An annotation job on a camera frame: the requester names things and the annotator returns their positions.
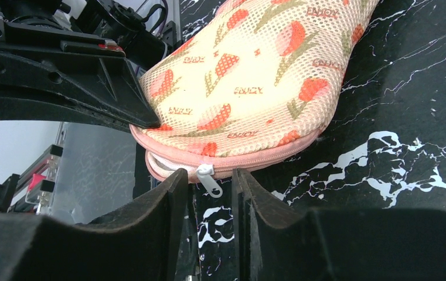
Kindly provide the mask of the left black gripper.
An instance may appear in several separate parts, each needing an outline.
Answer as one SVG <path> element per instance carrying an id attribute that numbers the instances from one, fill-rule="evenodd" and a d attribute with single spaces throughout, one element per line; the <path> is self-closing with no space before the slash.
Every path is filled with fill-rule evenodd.
<path id="1" fill-rule="evenodd" d="M 176 47 L 165 1 L 145 16 L 118 1 L 0 1 L 3 22 L 65 30 L 111 40 L 141 70 Z M 0 27 L 0 37 L 5 28 Z M 0 121 L 57 121 L 128 131 L 158 128 L 138 79 L 124 57 L 66 53 L 0 42 Z"/>

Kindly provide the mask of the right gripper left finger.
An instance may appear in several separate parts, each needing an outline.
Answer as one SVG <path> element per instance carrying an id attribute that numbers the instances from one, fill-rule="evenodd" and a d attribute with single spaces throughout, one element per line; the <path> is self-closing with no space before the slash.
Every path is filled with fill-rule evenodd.
<path id="1" fill-rule="evenodd" d="M 88 224 L 0 214 L 0 280 L 174 280 L 185 169 Z"/>

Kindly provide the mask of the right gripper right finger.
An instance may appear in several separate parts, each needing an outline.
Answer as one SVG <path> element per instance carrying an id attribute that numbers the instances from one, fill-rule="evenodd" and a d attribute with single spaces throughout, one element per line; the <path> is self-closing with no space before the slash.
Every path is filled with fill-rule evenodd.
<path id="1" fill-rule="evenodd" d="M 446 212 L 310 208 L 232 172 L 239 280 L 446 280 Z"/>

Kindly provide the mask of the floral pink mesh laundry bag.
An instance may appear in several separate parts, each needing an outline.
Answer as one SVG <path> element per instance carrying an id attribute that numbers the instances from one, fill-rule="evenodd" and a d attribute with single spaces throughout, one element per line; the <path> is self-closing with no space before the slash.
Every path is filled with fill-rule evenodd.
<path id="1" fill-rule="evenodd" d="M 131 127 L 157 180 L 178 169 L 218 198 L 218 179 L 307 148 L 335 113 L 376 1 L 226 1 L 140 77 L 160 127 Z"/>

